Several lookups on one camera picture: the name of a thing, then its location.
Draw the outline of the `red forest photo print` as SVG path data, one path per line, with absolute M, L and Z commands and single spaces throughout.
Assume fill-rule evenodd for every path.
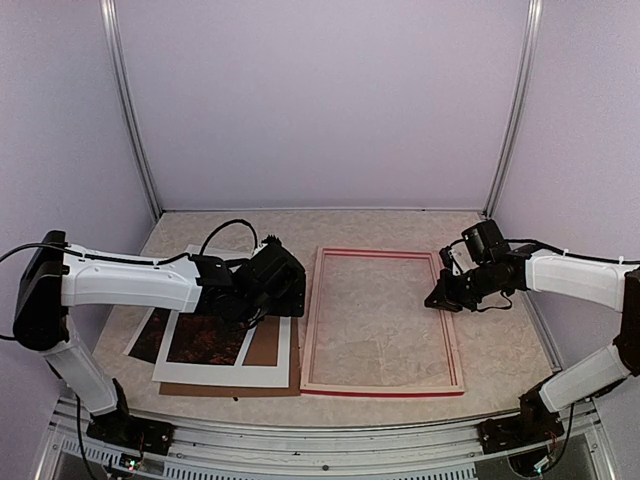
M 152 309 L 126 349 L 126 355 L 155 364 L 169 321 L 170 311 Z M 198 365 L 234 365 L 247 330 L 227 326 L 213 316 L 179 314 L 169 335 L 166 362 Z

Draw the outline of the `white photo mat board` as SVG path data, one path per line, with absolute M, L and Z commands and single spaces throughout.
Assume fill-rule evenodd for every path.
M 152 380 L 162 383 L 179 383 L 188 385 L 204 385 L 218 387 L 257 387 L 287 388 L 289 385 L 291 320 L 293 316 L 266 316 L 265 321 L 276 334 L 275 346 L 271 349 L 276 354 L 273 366 L 249 365 L 249 350 L 256 342 L 256 330 L 244 328 L 247 335 L 234 365 L 198 365 L 166 362 L 169 348 L 169 335 L 173 333 L 179 314 L 213 316 L 209 313 L 209 291 L 212 288 L 230 287 L 233 272 L 252 255 L 219 254 L 204 249 L 193 255 L 202 287 L 199 303 L 192 313 L 172 312 L 161 344 L 159 358 L 155 363 Z

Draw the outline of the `light wood picture frame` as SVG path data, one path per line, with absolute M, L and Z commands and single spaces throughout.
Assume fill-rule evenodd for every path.
M 424 305 L 440 267 L 432 252 L 319 248 L 302 393 L 385 399 L 463 395 L 452 316 Z

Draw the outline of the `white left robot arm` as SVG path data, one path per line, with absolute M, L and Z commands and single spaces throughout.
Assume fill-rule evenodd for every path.
M 254 325 L 267 315 L 304 313 L 306 271 L 273 236 L 246 258 L 223 260 L 204 252 L 170 258 L 117 255 L 67 242 L 53 230 L 39 243 L 19 282 L 12 332 L 39 352 L 121 445 L 140 434 L 123 390 L 93 358 L 69 320 L 81 305 L 153 307 L 211 315 L 233 326 Z

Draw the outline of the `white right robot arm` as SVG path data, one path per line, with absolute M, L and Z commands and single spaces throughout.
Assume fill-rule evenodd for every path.
M 577 258 L 528 244 L 464 273 L 443 268 L 424 305 L 455 313 L 477 311 L 484 297 L 516 290 L 560 294 L 621 314 L 620 331 L 609 345 L 533 389 L 532 401 L 540 405 L 529 406 L 511 423 L 512 436 L 531 444 L 549 429 L 549 413 L 639 375 L 639 267 Z

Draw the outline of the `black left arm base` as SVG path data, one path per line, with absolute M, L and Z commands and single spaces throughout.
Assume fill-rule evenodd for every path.
M 167 456 L 175 427 L 168 422 L 132 415 L 122 386 L 116 379 L 113 383 L 117 395 L 116 408 L 102 415 L 91 414 L 87 435 L 107 444 L 136 450 L 140 454 Z

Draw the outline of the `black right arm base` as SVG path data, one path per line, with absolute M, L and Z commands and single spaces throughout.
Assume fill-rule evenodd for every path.
M 520 398 L 515 415 L 488 419 L 478 427 L 484 454 L 493 454 L 560 437 L 565 430 L 557 411 L 549 411 L 539 390 L 531 390 Z

